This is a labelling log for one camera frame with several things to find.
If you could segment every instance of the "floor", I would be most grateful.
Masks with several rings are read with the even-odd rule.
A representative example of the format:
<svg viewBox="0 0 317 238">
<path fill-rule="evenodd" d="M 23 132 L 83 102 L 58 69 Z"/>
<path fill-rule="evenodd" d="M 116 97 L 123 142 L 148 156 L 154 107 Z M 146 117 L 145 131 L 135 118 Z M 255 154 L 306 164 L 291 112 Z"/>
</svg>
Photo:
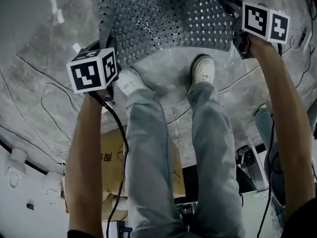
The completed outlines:
<svg viewBox="0 0 317 238">
<path fill-rule="evenodd" d="M 29 160 L 38 166 L 58 172 L 63 167 L 56 162 L 67 158 L 83 100 L 82 95 L 74 95 L 69 90 L 71 86 L 65 64 L 76 55 L 74 44 L 85 47 L 99 38 L 94 0 L 56 0 L 57 6 L 53 0 L 22 0 L 23 3 L 16 3 L 17 0 L 0 1 L 4 3 L 0 8 L 10 8 L 9 12 L 1 15 L 4 19 L 1 21 L 5 24 L 0 33 L 0 88 L 3 93 L 0 96 L 0 137 L 12 147 L 25 150 Z M 294 36 L 295 46 L 304 28 L 311 29 L 305 0 L 247 1 L 265 3 L 289 15 L 290 37 Z M 314 36 L 311 44 L 315 46 L 316 42 Z M 289 48 L 290 44 L 283 46 L 284 51 Z M 246 144 L 261 143 L 254 113 L 262 103 L 269 105 L 268 90 L 260 68 L 239 80 L 259 64 L 254 59 L 241 60 L 233 45 L 229 52 L 173 48 L 135 64 L 133 67 L 139 71 L 144 82 L 160 97 L 183 167 L 196 163 L 191 141 L 192 113 L 186 97 L 191 83 L 190 64 L 199 54 L 207 54 L 214 59 L 214 84 L 219 91 L 219 100 L 229 115 L 236 149 Z M 295 84 L 308 67 L 308 58 L 308 50 L 290 50 L 283 56 Z M 310 70 L 298 87 L 307 109 L 317 98 L 316 58 L 317 52 L 313 54 Z M 52 85 L 56 81 L 58 88 Z M 65 91 L 73 98 L 75 105 L 71 105 Z M 115 99 L 115 110 L 122 123 L 126 124 L 126 97 L 115 89 Z M 107 113 L 103 115 L 102 132 L 115 128 L 114 119 Z"/>
</svg>

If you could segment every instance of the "forearm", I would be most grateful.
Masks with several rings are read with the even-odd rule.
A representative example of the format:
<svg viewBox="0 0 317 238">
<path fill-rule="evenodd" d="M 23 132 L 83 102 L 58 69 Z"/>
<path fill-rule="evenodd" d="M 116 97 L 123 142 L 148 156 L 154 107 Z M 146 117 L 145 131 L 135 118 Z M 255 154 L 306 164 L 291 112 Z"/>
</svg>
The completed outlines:
<svg viewBox="0 0 317 238">
<path fill-rule="evenodd" d="M 70 229 L 84 228 L 77 218 L 83 214 L 101 227 L 102 175 L 100 163 L 101 105 L 86 95 L 67 160 L 65 190 Z"/>
<path fill-rule="evenodd" d="M 287 216 L 290 216 L 315 197 L 309 121 L 285 64 L 274 47 L 266 45 L 254 55 L 262 67 L 271 97 L 285 180 Z"/>
</svg>

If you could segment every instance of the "brown box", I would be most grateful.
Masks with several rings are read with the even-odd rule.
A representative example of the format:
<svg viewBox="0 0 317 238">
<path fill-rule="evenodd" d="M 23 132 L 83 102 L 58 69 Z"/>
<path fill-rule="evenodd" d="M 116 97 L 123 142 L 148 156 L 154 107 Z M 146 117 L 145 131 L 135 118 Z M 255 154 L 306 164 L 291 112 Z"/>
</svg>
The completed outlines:
<svg viewBox="0 0 317 238">
<path fill-rule="evenodd" d="M 103 177 L 103 220 L 107 221 L 112 201 L 118 194 L 123 167 L 123 141 L 119 129 L 101 135 L 101 163 Z M 172 144 L 174 198 L 185 196 L 184 178 L 177 147 Z M 121 196 L 126 196 L 123 185 Z M 128 212 L 116 210 L 112 220 L 126 220 Z"/>
</svg>

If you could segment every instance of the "jeans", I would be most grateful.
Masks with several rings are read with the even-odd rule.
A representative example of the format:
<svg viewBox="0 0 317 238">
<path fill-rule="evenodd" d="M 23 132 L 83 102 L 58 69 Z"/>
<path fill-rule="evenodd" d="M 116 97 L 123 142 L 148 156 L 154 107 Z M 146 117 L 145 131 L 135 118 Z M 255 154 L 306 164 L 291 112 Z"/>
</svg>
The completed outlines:
<svg viewBox="0 0 317 238">
<path fill-rule="evenodd" d="M 125 188 L 132 238 L 242 238 L 245 230 L 236 181 L 234 140 L 217 91 L 200 82 L 188 93 L 193 111 L 199 198 L 189 232 L 173 199 L 171 145 L 163 109 L 155 92 L 139 89 L 127 102 Z"/>
</svg>

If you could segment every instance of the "black shirt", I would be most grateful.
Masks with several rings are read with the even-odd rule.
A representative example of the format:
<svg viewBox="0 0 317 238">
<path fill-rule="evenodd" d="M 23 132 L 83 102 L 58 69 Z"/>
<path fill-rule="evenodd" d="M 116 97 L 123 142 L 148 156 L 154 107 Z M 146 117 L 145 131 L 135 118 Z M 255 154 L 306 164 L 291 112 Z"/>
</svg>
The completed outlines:
<svg viewBox="0 0 317 238">
<path fill-rule="evenodd" d="M 299 208 L 285 223 L 281 238 L 316 236 L 317 201 L 316 198 Z M 70 230 L 68 238 L 94 238 L 81 231 Z"/>
</svg>

